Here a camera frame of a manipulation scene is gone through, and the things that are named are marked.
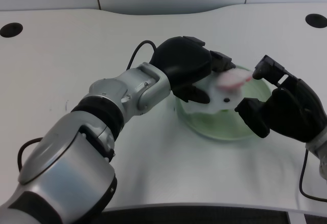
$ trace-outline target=robotic hand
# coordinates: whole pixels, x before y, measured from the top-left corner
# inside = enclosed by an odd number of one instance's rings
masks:
[[[279,84],[284,75],[288,77]],[[290,74],[267,55],[255,67],[253,78],[264,78],[277,88],[266,102],[244,98],[235,111],[261,138],[266,137],[272,129],[284,136],[305,142],[307,150],[320,159],[319,172],[327,180],[327,116],[316,93],[303,80]],[[308,198],[327,201],[303,193],[301,180],[300,191]]]
[[[168,39],[150,63],[93,83],[26,160],[16,191],[0,207],[0,222],[86,223],[99,214],[117,187],[108,162],[131,117],[147,113],[171,90],[186,102],[209,103],[209,96],[192,84],[212,71],[235,67],[204,44],[194,37]]]

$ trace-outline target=round hole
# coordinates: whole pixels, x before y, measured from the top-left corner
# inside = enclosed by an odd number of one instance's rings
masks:
[[[17,36],[22,31],[20,23],[10,23],[0,29],[0,36],[9,38]]]
[[[306,22],[309,26],[314,28],[325,28],[327,27],[327,18],[316,13],[312,13],[306,16]]]

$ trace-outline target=pink object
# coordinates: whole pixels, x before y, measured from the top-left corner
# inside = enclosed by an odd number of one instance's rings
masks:
[[[216,87],[224,90],[240,88],[251,80],[252,73],[239,68],[230,69],[217,77]]]

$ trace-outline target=black band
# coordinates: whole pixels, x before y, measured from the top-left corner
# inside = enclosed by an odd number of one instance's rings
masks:
[[[114,140],[117,139],[120,131],[124,127],[124,117],[119,108],[110,100],[91,96],[81,100],[80,103],[72,110],[85,111],[99,118],[111,130]]]
[[[41,224],[62,224],[57,211],[34,192],[23,192],[22,195],[9,206],[9,209],[23,211]]]

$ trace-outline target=white object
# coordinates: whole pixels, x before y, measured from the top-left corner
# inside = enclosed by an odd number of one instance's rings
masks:
[[[16,37],[0,37],[0,203],[17,186],[20,146],[43,136],[94,81],[121,74],[145,39],[158,46],[173,36],[195,36],[207,49],[249,69],[268,54],[303,79],[326,108],[327,31],[307,25],[305,16],[312,12],[327,15],[327,4],[238,5],[162,16],[99,10],[0,12],[0,27],[10,22],[24,27]],[[151,56],[151,46],[143,46],[133,66]],[[108,208],[241,206],[327,216],[326,203],[298,191],[303,143],[271,131],[263,140],[218,144],[179,121],[174,104],[175,98],[168,97],[124,127],[111,161],[119,183]],[[319,160],[309,155],[303,190],[326,198],[318,166]]]
[[[181,100],[184,111],[187,114],[216,114],[220,110],[234,109],[243,99],[240,86],[245,82],[245,79],[231,73],[233,72],[227,71],[222,74],[212,72],[206,78],[196,82],[194,86],[208,94],[210,103],[201,104],[193,101],[184,102]],[[237,88],[226,88],[228,85],[229,87],[233,87],[236,84],[239,84]]]

